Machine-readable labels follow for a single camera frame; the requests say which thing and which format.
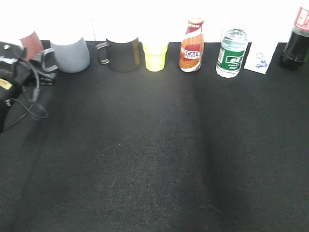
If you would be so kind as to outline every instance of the mug handle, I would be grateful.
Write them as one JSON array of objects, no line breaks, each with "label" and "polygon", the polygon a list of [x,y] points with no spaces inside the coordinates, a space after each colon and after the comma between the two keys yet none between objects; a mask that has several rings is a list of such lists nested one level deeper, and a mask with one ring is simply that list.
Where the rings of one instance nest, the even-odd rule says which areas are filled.
[{"label": "mug handle", "polygon": [[45,57],[47,54],[54,52],[52,48],[45,49],[41,52],[41,64],[42,69],[46,72],[52,72],[55,71],[58,67],[54,64],[52,67],[46,67],[45,65]]},{"label": "mug handle", "polygon": [[97,61],[98,61],[99,64],[108,64],[110,62],[109,59],[104,59],[104,60],[100,59],[100,49],[107,47],[107,46],[108,46],[107,42],[100,43],[96,46],[96,48],[97,48]]}]

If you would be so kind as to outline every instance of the mug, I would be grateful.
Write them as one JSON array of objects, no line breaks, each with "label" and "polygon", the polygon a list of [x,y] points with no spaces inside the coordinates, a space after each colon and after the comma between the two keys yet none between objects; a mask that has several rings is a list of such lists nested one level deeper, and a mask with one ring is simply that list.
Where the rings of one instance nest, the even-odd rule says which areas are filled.
[{"label": "mug", "polygon": [[[106,47],[107,59],[100,59],[100,50]],[[97,45],[97,60],[99,64],[108,64],[117,72],[128,73],[140,67],[140,43],[136,38],[127,43],[116,43],[109,39]]]},{"label": "mug", "polygon": [[41,69],[45,72],[52,72],[55,71],[58,67],[54,64],[51,67],[48,67],[46,65],[46,55],[49,53],[53,53],[54,50],[52,48],[47,48],[43,51],[41,51],[39,54],[37,54],[34,58],[32,58],[31,60],[36,61],[37,63],[39,63],[39,65],[41,66]]},{"label": "mug", "polygon": [[65,73],[78,73],[89,66],[90,54],[87,44],[82,37],[72,44],[56,44],[50,41],[54,50],[55,63]]},{"label": "mug", "polygon": [[30,35],[20,39],[23,46],[27,49],[26,60],[34,58],[43,50],[43,45],[35,31]]}]

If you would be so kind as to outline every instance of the cup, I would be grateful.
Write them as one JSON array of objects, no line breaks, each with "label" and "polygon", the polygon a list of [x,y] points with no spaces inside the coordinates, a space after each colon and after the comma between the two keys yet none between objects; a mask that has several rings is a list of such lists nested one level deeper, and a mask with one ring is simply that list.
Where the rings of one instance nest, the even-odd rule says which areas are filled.
[{"label": "cup", "polygon": [[168,44],[148,45],[144,43],[143,50],[145,52],[146,68],[149,71],[158,72],[164,69],[165,56],[168,50]]},{"label": "cup", "polygon": [[[107,58],[100,59],[101,49],[106,48]],[[117,43],[106,39],[97,45],[97,60],[99,64],[108,66],[117,72],[128,73],[140,67],[140,43],[136,38],[126,43]]]},{"label": "cup", "polygon": [[47,48],[47,49],[41,51],[35,57],[33,57],[31,59],[31,61],[32,60],[36,61],[39,64],[39,66],[41,66],[41,69],[45,72],[49,73],[49,72],[55,71],[56,69],[58,69],[58,67],[55,64],[53,64],[50,67],[46,64],[47,54],[50,54],[50,53],[53,53],[53,52],[54,52],[54,50],[52,48]]},{"label": "cup", "polygon": [[78,73],[88,67],[90,54],[85,40],[80,38],[76,42],[67,43],[68,40],[50,41],[50,46],[54,50],[55,63],[58,68],[65,73]]},{"label": "cup", "polygon": [[35,31],[30,35],[20,39],[23,46],[27,49],[26,60],[34,58],[43,50],[43,45]]}]

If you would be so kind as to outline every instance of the red mug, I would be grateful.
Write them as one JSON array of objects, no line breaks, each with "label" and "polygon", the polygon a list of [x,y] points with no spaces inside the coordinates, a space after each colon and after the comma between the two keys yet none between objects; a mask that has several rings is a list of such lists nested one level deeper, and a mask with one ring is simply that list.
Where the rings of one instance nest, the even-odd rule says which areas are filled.
[{"label": "red mug", "polygon": [[20,40],[23,46],[27,48],[26,60],[34,58],[43,50],[43,45],[35,31]]}]

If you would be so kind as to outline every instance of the green label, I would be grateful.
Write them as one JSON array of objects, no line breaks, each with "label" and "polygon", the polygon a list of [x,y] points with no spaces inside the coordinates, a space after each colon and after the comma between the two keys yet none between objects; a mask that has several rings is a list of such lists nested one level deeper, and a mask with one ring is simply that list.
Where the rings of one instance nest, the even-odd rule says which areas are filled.
[{"label": "green label", "polygon": [[221,46],[220,53],[218,57],[219,67],[225,70],[237,71],[241,67],[243,55],[245,51],[233,52],[226,50]]}]

